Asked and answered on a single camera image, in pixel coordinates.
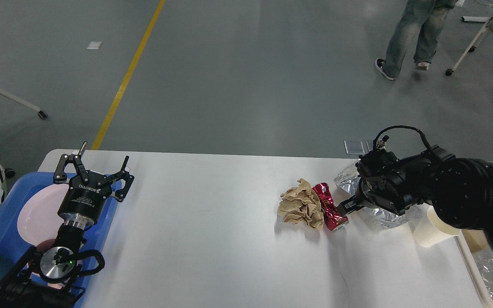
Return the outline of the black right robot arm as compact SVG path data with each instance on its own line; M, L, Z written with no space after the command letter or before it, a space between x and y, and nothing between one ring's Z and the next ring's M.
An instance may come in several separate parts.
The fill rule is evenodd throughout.
M458 158L409 125L402 129L418 133L425 150L399 159L385 148L392 129L395 125L381 130L371 151L359 156L359 182L354 195L337 205L340 213L382 208L404 215L412 205L426 203L451 227L481 230L493 250L493 162Z

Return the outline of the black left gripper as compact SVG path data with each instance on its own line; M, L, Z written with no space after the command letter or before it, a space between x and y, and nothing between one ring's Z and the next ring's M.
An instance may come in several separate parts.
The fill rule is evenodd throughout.
M73 227L96 225L108 198L113 198L119 203L123 202L135 179L127 170L129 156L125 156L121 170L113 174L89 173L82 162L87 145L88 142L83 142L77 154L62 154L53 173L54 184L67 185L66 195L57 211L58 216L63 219L63 225ZM68 165L74 167L75 177L68 177L66 173ZM90 181L89 175L94 177L94 181ZM112 185L115 183L122 183L122 187L113 190Z

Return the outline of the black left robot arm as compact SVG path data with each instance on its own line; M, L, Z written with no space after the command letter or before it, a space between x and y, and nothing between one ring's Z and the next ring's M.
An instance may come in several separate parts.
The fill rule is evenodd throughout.
M52 181L64 195L49 210L60 226L48 236L49 247L30 245L0 279L0 308L72 308L92 275L104 269L101 249L134 176L129 156L118 171L105 174L86 169L84 152L83 145L76 154L61 155Z

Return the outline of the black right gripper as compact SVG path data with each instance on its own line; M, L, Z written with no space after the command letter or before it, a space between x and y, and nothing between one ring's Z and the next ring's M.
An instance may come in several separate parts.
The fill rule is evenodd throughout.
M364 207L404 215L407 209L424 203L417 187L427 166L423 156L399 159L394 152L380 149L360 155L355 166L359 173L356 193L336 206L342 217Z

